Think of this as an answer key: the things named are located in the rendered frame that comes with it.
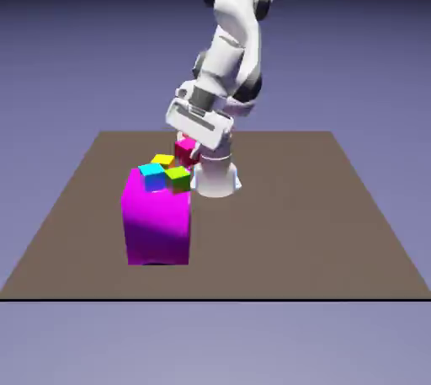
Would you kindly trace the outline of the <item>small pink cube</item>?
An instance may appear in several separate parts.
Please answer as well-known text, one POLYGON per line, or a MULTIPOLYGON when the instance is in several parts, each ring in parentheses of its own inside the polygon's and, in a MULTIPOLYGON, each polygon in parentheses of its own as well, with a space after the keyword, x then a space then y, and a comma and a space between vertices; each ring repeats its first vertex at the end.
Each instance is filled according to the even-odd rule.
POLYGON ((194 147, 195 140, 190 137, 185 137, 175 142, 174 152, 178 165, 189 168, 197 164, 197 162, 200 160, 200 155, 197 153, 194 155, 194 158, 190 157, 194 147))

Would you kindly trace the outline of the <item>small cyan cube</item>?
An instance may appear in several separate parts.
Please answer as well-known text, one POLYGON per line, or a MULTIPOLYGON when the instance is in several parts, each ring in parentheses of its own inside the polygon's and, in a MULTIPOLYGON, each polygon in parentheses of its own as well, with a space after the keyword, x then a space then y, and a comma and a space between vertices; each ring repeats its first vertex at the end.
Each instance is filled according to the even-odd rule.
POLYGON ((147 163, 138 167, 143 178, 146 192, 155 192, 166 188, 166 173, 160 163, 147 163))

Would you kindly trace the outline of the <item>large magenta box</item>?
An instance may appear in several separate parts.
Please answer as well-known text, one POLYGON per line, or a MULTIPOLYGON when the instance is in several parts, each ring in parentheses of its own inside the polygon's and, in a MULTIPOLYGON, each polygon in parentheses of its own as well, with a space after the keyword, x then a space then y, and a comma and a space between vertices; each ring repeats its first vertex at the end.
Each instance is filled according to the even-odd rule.
POLYGON ((129 265, 186 265, 189 262, 191 193, 148 192, 138 168, 130 171, 121 196, 129 265))

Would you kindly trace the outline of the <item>small green cube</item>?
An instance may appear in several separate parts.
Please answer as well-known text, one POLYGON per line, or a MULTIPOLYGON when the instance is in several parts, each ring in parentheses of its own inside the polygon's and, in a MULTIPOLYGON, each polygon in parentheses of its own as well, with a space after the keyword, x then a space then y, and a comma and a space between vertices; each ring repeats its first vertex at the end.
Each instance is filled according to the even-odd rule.
POLYGON ((166 186, 173 194, 190 191, 190 172, 184 166, 167 168, 166 186))

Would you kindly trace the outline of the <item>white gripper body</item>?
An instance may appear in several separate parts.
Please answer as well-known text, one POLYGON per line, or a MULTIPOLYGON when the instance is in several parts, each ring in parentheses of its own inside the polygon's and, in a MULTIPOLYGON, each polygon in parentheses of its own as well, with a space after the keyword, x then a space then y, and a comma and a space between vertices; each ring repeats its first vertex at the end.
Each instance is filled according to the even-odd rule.
POLYGON ((229 115, 202 110, 180 98, 174 98, 169 105, 166 122, 210 150, 220 146, 234 125, 234 119, 229 115))

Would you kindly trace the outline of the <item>small yellow cube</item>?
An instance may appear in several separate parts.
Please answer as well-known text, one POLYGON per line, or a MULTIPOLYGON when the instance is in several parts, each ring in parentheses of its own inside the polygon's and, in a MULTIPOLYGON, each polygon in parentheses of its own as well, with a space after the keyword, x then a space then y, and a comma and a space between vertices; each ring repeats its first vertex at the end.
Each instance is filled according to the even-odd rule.
POLYGON ((176 166, 176 158, 171 154, 158 153, 151 160, 151 164, 159 164, 164 169, 170 169, 176 166))

